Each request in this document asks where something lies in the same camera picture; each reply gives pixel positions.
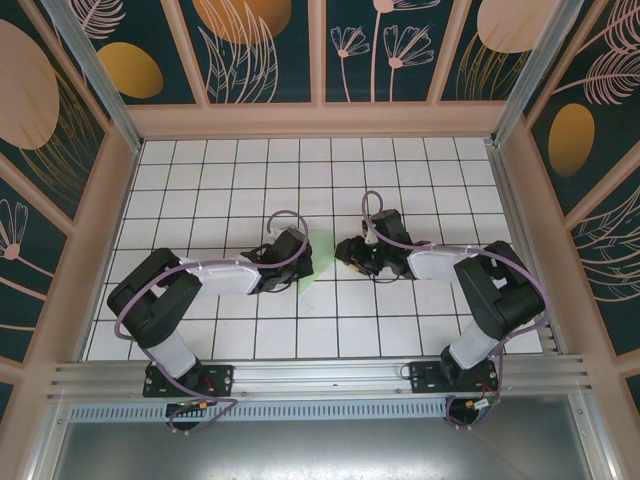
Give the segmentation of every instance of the metal base plate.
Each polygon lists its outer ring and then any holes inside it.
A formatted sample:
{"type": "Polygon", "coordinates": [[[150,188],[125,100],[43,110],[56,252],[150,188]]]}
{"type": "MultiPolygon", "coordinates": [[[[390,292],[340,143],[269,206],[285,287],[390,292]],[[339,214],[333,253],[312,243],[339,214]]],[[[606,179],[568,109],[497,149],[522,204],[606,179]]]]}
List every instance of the metal base plate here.
{"type": "Polygon", "coordinates": [[[498,388],[496,366],[491,360],[464,371],[454,386],[447,380],[438,361],[412,362],[407,367],[413,393],[482,393],[483,382],[494,391],[498,388]]]}
{"type": "MultiPolygon", "coordinates": [[[[229,397],[233,385],[233,365],[204,365],[195,391],[203,395],[229,397]]],[[[171,385],[157,367],[149,364],[144,370],[142,396],[145,398],[181,398],[187,395],[171,385]]]]}

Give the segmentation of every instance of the enclosure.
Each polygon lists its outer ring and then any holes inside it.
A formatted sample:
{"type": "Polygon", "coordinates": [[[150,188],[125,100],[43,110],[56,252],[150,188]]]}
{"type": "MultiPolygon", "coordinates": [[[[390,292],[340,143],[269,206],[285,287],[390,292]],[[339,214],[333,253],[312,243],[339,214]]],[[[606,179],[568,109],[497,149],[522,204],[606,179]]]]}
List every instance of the enclosure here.
{"type": "Polygon", "coordinates": [[[3,478],[640,478],[638,0],[5,0],[0,46],[3,478]],[[461,286],[333,258],[367,190],[549,294],[470,430],[403,374],[474,323],[461,286]],[[107,298],[283,209],[316,274],[194,301],[239,403],[175,438],[107,298]]]}

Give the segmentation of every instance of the perforated metal strip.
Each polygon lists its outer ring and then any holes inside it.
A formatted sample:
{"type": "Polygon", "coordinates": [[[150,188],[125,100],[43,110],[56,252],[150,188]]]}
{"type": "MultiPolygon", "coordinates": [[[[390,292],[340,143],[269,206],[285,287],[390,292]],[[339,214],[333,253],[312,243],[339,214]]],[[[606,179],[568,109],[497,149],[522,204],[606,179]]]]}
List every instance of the perforated metal strip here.
{"type": "MultiPolygon", "coordinates": [[[[361,400],[309,402],[242,402],[221,421],[275,420],[354,420],[379,418],[444,417],[444,398],[416,400],[361,400]]],[[[73,407],[70,423],[151,423],[165,422],[167,404],[78,404],[73,407]]],[[[192,412],[175,421],[207,420],[223,407],[192,412]]]]}

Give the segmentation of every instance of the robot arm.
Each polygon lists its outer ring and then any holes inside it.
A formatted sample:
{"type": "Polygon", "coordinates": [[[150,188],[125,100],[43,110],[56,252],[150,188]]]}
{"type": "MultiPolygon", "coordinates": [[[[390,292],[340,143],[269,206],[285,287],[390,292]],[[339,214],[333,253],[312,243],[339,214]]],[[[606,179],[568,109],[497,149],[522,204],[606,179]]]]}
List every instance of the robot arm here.
{"type": "MultiPolygon", "coordinates": [[[[140,348],[147,350],[171,377],[190,390],[201,390],[206,387],[202,365],[176,330],[191,303],[196,296],[269,292],[313,274],[311,246],[295,262],[281,268],[253,266],[291,258],[302,242],[303,234],[289,227],[277,234],[273,244],[244,252],[233,264],[179,271],[158,283],[160,291],[145,293],[122,323],[140,348]]],[[[120,315],[146,284],[170,268],[189,263],[193,260],[178,258],[167,248],[155,250],[114,289],[107,305],[120,315]]]]}
{"type": "MultiPolygon", "coordinates": [[[[398,243],[427,244],[412,242],[397,210],[381,211],[371,221],[376,231],[398,243]]],[[[336,258],[367,276],[376,276],[384,267],[390,267],[399,277],[440,280],[462,288],[474,322],[441,354],[441,367],[451,384],[483,362],[507,335],[544,310],[544,302],[531,283],[500,262],[464,251],[402,249],[379,242],[364,222],[363,232],[363,237],[338,244],[336,258]]],[[[523,267],[505,242],[495,242],[485,250],[523,267]]]]}

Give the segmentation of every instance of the dark teal wallpaper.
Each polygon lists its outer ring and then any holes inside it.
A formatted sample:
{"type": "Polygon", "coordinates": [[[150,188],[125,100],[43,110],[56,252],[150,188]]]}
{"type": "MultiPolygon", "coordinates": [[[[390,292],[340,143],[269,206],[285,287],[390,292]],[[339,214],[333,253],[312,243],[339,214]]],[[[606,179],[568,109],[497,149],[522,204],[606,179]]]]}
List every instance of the dark teal wallpaper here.
{"type": "Polygon", "coordinates": [[[0,180],[0,356],[24,360],[66,240],[0,180]]]}
{"type": "Polygon", "coordinates": [[[554,7],[473,0],[441,100],[506,100],[554,7]]]}
{"type": "Polygon", "coordinates": [[[578,16],[573,22],[573,25],[571,26],[569,33],[567,33],[566,37],[564,37],[564,41],[562,42],[562,45],[560,45],[560,48],[558,49],[558,52],[556,53],[555,58],[549,65],[549,68],[547,68],[547,71],[545,72],[544,76],[540,79],[540,83],[538,84],[538,87],[535,89],[535,91],[531,95],[531,98],[529,99],[529,102],[527,103],[527,106],[524,108],[525,116],[529,116],[529,112],[538,101],[538,98],[540,97],[542,90],[547,84],[546,81],[549,75],[551,75],[551,72],[553,72],[558,66],[558,63],[562,59],[564,52],[567,50],[567,47],[571,43],[571,40],[573,40],[573,37],[576,34],[576,31],[580,28],[580,25],[582,24],[584,17],[587,15],[587,13],[589,13],[589,9],[593,6],[593,2],[594,0],[584,0],[582,7],[580,7],[580,13],[578,13],[578,16]]]}
{"type": "Polygon", "coordinates": [[[326,101],[425,101],[451,6],[328,0],[326,101]]]}
{"type": "Polygon", "coordinates": [[[627,387],[631,392],[631,398],[636,405],[638,415],[640,415],[640,374],[627,377],[627,387]]]}
{"type": "Polygon", "coordinates": [[[127,105],[195,102],[160,0],[69,3],[127,105]]]}
{"type": "Polygon", "coordinates": [[[640,140],[640,4],[609,2],[531,132],[569,213],[640,140]]]}
{"type": "Polygon", "coordinates": [[[571,232],[617,355],[640,348],[640,169],[571,232]]]}
{"type": "Polygon", "coordinates": [[[180,0],[211,103],[311,101],[307,0],[180,0]]]}
{"type": "Polygon", "coordinates": [[[73,219],[104,131],[16,0],[0,45],[0,153],[73,219]]]}
{"type": "Polygon", "coordinates": [[[7,406],[11,399],[11,393],[13,393],[13,385],[10,383],[0,382],[0,424],[2,424],[4,412],[7,411],[7,406]]]}

